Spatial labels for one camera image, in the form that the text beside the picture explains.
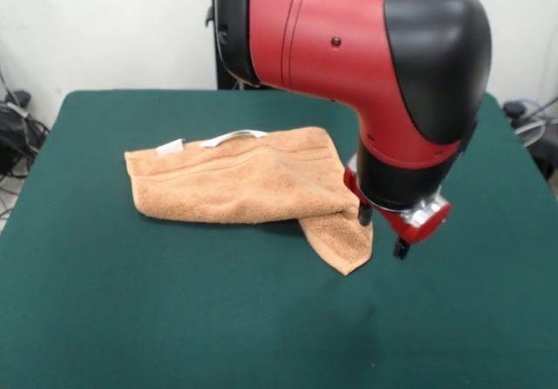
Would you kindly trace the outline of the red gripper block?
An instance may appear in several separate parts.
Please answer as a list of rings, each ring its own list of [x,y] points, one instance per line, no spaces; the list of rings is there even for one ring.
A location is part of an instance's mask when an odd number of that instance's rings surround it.
[[[440,192],[404,210],[381,208],[369,201],[357,184],[357,174],[350,167],[344,170],[345,186],[359,199],[358,221],[361,226],[371,224],[372,215],[379,212],[398,235],[393,256],[405,260],[411,244],[423,242],[440,227],[449,216],[451,203]]]

